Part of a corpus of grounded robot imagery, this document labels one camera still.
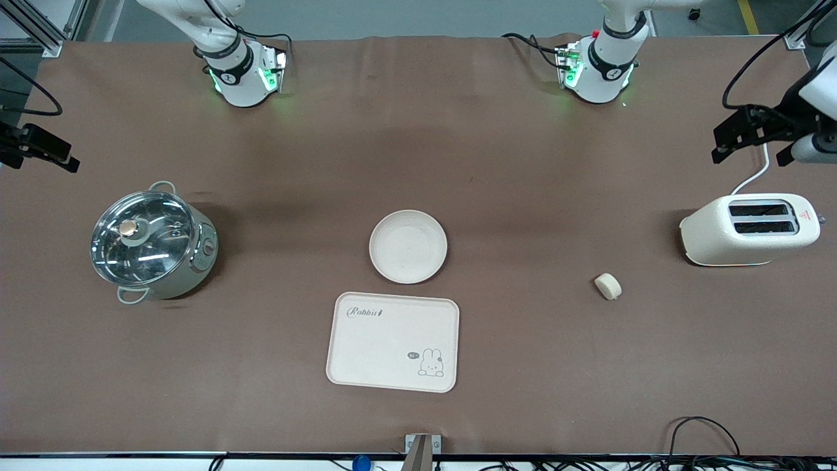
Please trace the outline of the grey metal bracket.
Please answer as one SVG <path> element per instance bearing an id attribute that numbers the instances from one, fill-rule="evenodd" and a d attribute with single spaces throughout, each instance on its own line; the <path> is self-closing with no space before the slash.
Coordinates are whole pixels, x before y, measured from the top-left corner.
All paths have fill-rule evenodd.
<path id="1" fill-rule="evenodd" d="M 441 459 L 443 436 L 440 434 L 416 433 L 404 438 L 405 458 L 401 471 L 442 471 Z"/>

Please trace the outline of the glass pot lid with knob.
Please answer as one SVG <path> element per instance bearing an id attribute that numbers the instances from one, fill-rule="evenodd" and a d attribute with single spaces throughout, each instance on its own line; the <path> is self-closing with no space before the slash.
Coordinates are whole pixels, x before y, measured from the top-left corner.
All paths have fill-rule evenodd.
<path id="1" fill-rule="evenodd" d="M 104 280 L 124 287 L 155 283 L 175 270 L 192 247 L 194 214 L 175 194 L 135 192 L 97 220 L 90 258 Z"/>

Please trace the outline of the green lit base connector box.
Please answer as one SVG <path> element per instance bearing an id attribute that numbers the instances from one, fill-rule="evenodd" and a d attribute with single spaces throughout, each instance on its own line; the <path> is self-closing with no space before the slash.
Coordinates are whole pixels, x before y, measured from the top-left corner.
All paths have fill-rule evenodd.
<path id="1" fill-rule="evenodd" d="M 287 59 L 287 51 L 261 45 L 259 77 L 263 81 L 266 92 L 280 92 Z"/>
<path id="2" fill-rule="evenodd" d="M 574 90 L 583 72 L 582 42 L 576 41 L 554 48 L 557 78 L 560 86 Z"/>

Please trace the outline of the small cream bun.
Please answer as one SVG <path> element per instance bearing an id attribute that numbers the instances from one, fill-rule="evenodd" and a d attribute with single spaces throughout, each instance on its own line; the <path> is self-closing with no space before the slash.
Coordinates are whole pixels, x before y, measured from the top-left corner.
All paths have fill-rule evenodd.
<path id="1" fill-rule="evenodd" d="M 594 280 L 594 285 L 607 300 L 616 300 L 623 293 L 620 282 L 609 272 L 598 275 Z"/>

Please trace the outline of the round cream plate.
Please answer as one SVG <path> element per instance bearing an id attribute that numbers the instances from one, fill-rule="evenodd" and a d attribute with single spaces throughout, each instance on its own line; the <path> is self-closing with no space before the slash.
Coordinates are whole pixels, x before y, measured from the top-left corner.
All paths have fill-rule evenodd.
<path id="1" fill-rule="evenodd" d="M 396 211 L 379 221 L 369 238 L 369 258 L 380 275 L 403 285 L 434 277 L 448 256 L 442 224 L 422 211 Z"/>

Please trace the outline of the cream two slot toaster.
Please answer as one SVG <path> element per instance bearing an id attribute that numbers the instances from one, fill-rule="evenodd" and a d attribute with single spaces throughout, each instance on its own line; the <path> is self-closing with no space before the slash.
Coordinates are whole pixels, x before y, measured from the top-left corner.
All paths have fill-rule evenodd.
<path id="1" fill-rule="evenodd" d="M 812 245 L 820 220 L 798 194 L 732 194 L 683 218 L 685 256 L 699 266 L 761 266 Z"/>

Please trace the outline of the aluminium frame profile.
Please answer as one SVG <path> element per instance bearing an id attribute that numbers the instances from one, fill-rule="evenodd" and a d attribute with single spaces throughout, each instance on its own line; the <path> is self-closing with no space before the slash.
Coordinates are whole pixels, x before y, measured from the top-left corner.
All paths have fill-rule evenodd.
<path id="1" fill-rule="evenodd" d="M 0 48 L 57 58 L 80 35 L 92 0 L 0 0 Z"/>
<path id="2" fill-rule="evenodd" d="M 814 0 L 812 6 L 782 35 L 786 50 L 804 50 L 810 35 L 828 16 L 837 11 L 837 0 Z"/>

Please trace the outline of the cream rabbit print tray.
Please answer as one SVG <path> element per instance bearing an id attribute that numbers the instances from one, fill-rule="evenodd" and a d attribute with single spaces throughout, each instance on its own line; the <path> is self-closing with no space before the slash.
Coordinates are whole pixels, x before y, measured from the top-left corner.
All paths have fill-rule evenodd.
<path id="1" fill-rule="evenodd" d="M 451 299 L 345 292 L 333 310 L 329 381 L 416 393 L 456 385 L 460 308 Z"/>

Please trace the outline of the steel electric cooking pot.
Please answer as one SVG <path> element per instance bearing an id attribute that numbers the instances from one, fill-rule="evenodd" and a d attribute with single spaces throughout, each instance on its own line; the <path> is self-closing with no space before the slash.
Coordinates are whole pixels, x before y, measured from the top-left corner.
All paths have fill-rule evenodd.
<path id="1" fill-rule="evenodd" d="M 191 292 L 205 280 L 217 260 L 219 252 L 218 232 L 203 212 L 179 196 L 175 184 L 161 180 L 150 185 L 147 190 L 161 190 L 175 194 L 182 199 L 194 214 L 195 232 L 192 247 L 186 258 L 173 272 L 162 279 L 142 287 L 116 286 L 116 297 L 125 305 L 140 304 L 144 301 L 182 297 Z"/>

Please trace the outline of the brown table cover sheet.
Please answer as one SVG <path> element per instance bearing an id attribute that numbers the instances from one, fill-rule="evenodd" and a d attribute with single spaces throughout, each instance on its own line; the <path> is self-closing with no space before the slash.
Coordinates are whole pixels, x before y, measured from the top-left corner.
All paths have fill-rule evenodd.
<path id="1" fill-rule="evenodd" d="M 705 415 L 747 454 L 837 454 L 837 165 L 748 187 L 807 197 L 816 244 L 739 269 L 679 248 L 679 221 L 759 167 L 709 153 L 765 42 L 649 39 L 620 101 L 588 105 L 505 39 L 298 41 L 288 93 L 253 109 L 187 44 L 67 44 L 37 75 L 65 111 L 38 124 L 80 170 L 0 170 L 0 452 L 390 452 L 435 432 L 454 453 L 655 453 Z M 182 297 L 125 305 L 92 230 L 161 180 L 215 225 L 217 260 Z M 449 244 L 413 285 L 369 258 L 406 209 Z M 345 292 L 455 302 L 454 388 L 329 381 Z"/>

